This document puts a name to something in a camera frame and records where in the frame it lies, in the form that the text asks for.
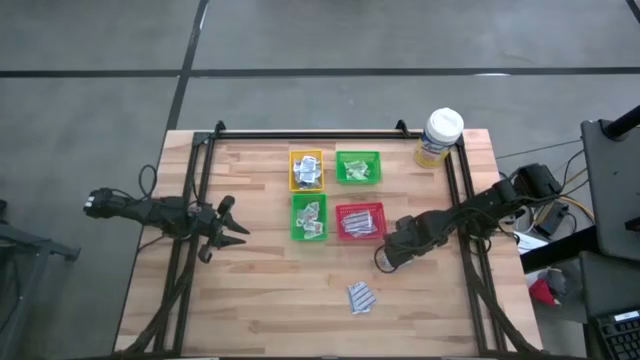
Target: gray floor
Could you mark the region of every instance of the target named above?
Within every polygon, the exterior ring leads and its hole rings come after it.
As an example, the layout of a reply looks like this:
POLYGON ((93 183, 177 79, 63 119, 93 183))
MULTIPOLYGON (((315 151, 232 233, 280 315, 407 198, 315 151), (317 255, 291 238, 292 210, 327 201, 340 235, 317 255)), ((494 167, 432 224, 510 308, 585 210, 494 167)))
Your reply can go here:
MULTIPOLYGON (((0 70, 178 69, 197 0, 0 0, 0 70)), ((194 68, 640 66, 623 0, 212 1, 194 68)), ((106 354, 140 226, 85 217, 100 186, 137 191, 158 159, 177 79, 0 79, 0 198, 16 226, 81 246, 54 260, 21 358, 106 354)), ((179 129, 413 127, 450 106, 489 128, 500 169, 556 175, 583 120, 638 104, 640 76, 192 79, 179 129)), ((571 173, 584 162, 576 162, 571 173)), ((585 187, 575 193, 590 204, 585 187)), ((581 226, 586 225, 579 217, 581 226)), ((536 306, 545 348, 582 355, 581 328, 536 306)))

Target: keyboard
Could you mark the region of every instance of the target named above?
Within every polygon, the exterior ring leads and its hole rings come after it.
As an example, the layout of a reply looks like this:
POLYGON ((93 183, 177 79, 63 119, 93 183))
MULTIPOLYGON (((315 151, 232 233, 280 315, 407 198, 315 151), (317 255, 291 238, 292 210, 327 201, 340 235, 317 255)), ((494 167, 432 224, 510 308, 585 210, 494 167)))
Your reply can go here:
POLYGON ((640 359, 640 309, 601 316, 596 325, 607 358, 640 359))

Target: wooden table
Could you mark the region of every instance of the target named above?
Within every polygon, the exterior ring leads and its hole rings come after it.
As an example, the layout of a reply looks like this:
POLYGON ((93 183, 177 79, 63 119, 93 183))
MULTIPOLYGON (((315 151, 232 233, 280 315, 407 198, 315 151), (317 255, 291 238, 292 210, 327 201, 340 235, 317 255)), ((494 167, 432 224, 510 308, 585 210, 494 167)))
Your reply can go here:
MULTIPOLYGON (((192 135, 192 131, 168 132, 154 196, 181 195, 192 135)), ((489 133, 465 130, 464 136, 473 183, 480 192, 499 179, 489 133)), ((455 234, 447 245, 391 275, 380 273, 372 261, 382 240, 348 243, 337 238, 334 209, 339 204, 380 201, 389 229, 404 215, 451 205, 444 167, 419 167, 412 159, 414 146, 415 140, 217 140, 207 201, 217 204, 224 195, 233 195, 234 218, 251 235, 244 236, 245 245, 214 252, 210 264, 197 263, 183 354, 474 355, 455 234), (324 242, 290 238, 288 152, 296 149, 324 151, 330 229, 324 242), (382 182, 337 184, 336 150, 380 151, 382 182), (346 286, 357 281, 365 281, 378 300, 368 314, 350 312, 346 286)), ((458 167, 456 171, 463 192, 458 167)), ((141 244, 159 234, 145 229, 141 244)), ((170 242, 156 243, 138 255, 116 349, 130 344, 157 310, 170 242)), ((540 348, 513 239, 496 236, 489 259, 500 305, 527 340, 540 348)), ((491 338, 486 312, 484 318, 491 338)))

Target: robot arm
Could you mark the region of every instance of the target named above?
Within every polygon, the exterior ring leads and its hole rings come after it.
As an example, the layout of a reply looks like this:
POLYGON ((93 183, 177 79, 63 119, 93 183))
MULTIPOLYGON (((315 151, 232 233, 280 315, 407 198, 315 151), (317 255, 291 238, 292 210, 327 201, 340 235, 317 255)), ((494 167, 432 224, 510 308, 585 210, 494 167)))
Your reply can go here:
POLYGON ((467 225, 472 236, 487 238, 498 226, 497 219, 523 205, 537 207, 549 203, 561 191, 562 187, 546 166, 522 167, 510 178, 498 181, 460 206, 399 219, 396 232, 385 236, 384 251, 376 254, 376 261, 387 271, 393 271, 413 257, 446 244, 449 234, 460 225, 467 225))
POLYGON ((204 263, 211 261, 211 247, 220 249, 229 245, 244 244, 245 241, 222 233, 223 226, 242 234, 249 231, 237 224, 231 216, 235 199, 225 196, 217 211, 210 204, 189 209, 181 197, 169 196, 158 199, 136 200, 116 195, 112 189, 100 188, 89 194, 84 212, 92 218, 108 219, 119 216, 153 226, 174 239, 186 239, 197 234, 208 238, 198 252, 204 263))

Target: yellow bin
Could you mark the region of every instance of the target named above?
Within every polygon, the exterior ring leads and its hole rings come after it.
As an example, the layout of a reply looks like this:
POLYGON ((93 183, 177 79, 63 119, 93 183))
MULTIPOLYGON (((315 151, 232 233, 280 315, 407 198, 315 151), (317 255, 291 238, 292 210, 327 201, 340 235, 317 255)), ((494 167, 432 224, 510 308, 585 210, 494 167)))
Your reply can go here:
POLYGON ((322 150, 291 150, 289 151, 289 190, 292 192, 318 192, 324 190, 324 160, 322 159, 322 150), (314 189, 301 189, 293 175, 293 162, 302 160, 304 156, 313 156, 320 160, 320 187, 314 189))

